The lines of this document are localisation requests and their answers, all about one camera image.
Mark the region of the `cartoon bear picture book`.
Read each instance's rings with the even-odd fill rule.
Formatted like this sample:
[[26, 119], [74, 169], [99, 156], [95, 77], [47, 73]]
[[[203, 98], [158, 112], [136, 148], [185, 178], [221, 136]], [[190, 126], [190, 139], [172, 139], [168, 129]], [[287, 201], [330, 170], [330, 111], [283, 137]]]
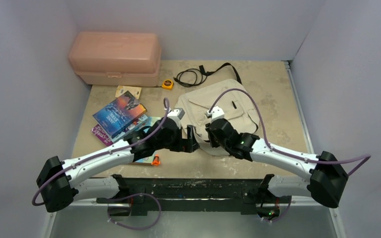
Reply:
[[[160, 117], [148, 117], [148, 119], [140, 125], [136, 131], [139, 131], [140, 129], [144, 128], [144, 132], [147, 132], [151, 126], [155, 124], [157, 120], [161, 119]], [[146, 166], [152, 166], [153, 160], [155, 157], [155, 153], [150, 155], [149, 157], [145, 157], [142, 159], [139, 159], [135, 162], [132, 162], [133, 165], [146, 165]]]

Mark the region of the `beige canvas backpack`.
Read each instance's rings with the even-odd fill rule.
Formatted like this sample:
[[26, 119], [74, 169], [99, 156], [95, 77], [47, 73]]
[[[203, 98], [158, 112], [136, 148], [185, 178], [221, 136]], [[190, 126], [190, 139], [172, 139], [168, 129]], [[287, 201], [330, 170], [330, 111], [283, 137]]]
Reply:
[[[211, 147], [208, 133], [205, 131], [205, 125], [210, 122], [206, 113], [213, 105], [219, 106], [223, 110], [225, 119], [238, 132], [256, 133], [260, 124], [259, 116], [250, 98], [238, 91], [238, 89], [243, 91], [246, 91], [246, 89], [235, 67], [227, 62], [216, 71], [226, 66], [231, 66], [235, 73], [235, 79], [226, 79], [210, 86], [184, 93], [178, 98], [175, 105], [176, 108], [181, 108], [185, 112], [184, 117], [181, 119], [182, 126], [192, 125], [195, 129], [195, 138], [200, 148], [212, 156], [227, 155], [224, 149]], [[175, 77], [175, 81], [179, 82], [181, 75], [187, 72], [200, 74], [202, 79], [205, 80], [216, 71], [205, 71], [201, 65], [198, 69], [193, 68], [179, 73]]]

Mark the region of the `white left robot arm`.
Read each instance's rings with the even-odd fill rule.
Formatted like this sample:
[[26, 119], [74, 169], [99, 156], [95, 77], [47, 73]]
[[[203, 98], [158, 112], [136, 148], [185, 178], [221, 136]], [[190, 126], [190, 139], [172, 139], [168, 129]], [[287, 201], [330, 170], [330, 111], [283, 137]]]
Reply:
[[47, 212], [56, 212], [71, 204], [81, 194], [80, 184], [110, 168], [126, 165], [155, 151], [167, 149], [173, 152], [192, 153], [200, 146], [194, 136], [194, 128], [188, 125], [187, 136], [171, 118], [161, 118], [153, 126], [134, 131], [99, 151], [86, 156], [61, 161], [58, 156], [47, 159], [36, 179], [38, 190], [32, 205], [44, 205]]

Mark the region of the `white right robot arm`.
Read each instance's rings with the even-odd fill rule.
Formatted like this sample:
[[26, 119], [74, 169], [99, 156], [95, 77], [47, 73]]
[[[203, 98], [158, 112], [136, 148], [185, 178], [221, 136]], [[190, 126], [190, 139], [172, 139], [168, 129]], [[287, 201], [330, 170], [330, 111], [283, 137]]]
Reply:
[[274, 176], [269, 183], [260, 186], [259, 196], [270, 202], [281, 196], [307, 196], [328, 208], [337, 208], [348, 181], [348, 174], [341, 162], [326, 151], [320, 155], [305, 154], [274, 144], [250, 133], [238, 133], [226, 119], [206, 124], [211, 144], [221, 147], [229, 155], [251, 162], [269, 164], [299, 177], [299, 185], [277, 188], [273, 183], [284, 184]]

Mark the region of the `orange pencil sharpener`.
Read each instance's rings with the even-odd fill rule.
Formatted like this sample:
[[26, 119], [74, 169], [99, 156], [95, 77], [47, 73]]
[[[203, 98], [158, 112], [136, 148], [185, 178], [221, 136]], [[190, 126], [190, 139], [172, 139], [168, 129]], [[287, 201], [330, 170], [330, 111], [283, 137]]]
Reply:
[[159, 155], [155, 155], [153, 158], [153, 161], [151, 165], [153, 166], [159, 166], [161, 164]]

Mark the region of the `yellow tape measure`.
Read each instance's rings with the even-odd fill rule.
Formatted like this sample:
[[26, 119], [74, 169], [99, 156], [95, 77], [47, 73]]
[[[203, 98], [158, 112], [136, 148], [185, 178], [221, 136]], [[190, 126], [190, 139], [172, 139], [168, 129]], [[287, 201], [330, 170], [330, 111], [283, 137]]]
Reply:
[[162, 82], [161, 87], [166, 90], [172, 90], [174, 87], [174, 81], [171, 79], [166, 79]]

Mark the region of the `blue Jane Eyre book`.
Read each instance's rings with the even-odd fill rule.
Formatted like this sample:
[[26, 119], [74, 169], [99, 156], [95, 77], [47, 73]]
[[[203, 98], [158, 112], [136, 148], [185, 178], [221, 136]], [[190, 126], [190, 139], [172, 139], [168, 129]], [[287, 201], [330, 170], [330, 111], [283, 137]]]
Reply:
[[138, 99], [125, 92], [93, 114], [93, 117], [113, 139], [146, 112], [146, 107]]

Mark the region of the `tan paper card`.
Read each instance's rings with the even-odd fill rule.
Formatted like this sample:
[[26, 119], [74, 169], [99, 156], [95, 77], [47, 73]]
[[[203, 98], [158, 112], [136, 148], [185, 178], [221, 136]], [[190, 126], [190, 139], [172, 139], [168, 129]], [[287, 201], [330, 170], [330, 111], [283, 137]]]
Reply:
[[115, 97], [119, 97], [120, 95], [124, 94], [125, 92], [131, 93], [136, 99], [139, 99], [141, 95], [142, 88], [141, 87], [134, 87], [134, 86], [118, 86], [115, 92]]

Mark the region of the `purple paperback book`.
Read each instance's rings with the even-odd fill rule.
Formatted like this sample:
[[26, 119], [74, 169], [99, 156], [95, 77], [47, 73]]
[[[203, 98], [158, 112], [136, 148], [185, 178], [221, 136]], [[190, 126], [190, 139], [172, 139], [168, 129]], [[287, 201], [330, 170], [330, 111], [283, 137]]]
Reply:
[[100, 142], [102, 142], [105, 146], [113, 145], [113, 141], [109, 137], [109, 135], [104, 131], [104, 129], [100, 125], [95, 125], [91, 128], [91, 132], [94, 136], [96, 136]]

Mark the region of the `pink plastic storage box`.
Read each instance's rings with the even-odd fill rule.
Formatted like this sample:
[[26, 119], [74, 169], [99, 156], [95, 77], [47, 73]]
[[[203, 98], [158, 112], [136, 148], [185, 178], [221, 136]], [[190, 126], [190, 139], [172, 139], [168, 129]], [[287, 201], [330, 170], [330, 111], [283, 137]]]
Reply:
[[161, 53], [153, 33], [80, 32], [68, 58], [86, 84], [154, 87]]

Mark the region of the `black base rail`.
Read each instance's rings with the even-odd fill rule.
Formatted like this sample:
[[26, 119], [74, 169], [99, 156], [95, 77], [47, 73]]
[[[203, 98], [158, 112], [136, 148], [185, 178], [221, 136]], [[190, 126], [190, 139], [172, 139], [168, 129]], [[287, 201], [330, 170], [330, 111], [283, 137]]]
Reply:
[[115, 175], [115, 194], [97, 197], [100, 204], [129, 205], [130, 214], [145, 216], [149, 211], [239, 212], [274, 218], [280, 204], [290, 196], [276, 197], [268, 191], [264, 179], [200, 179], [200, 178], [124, 178]]

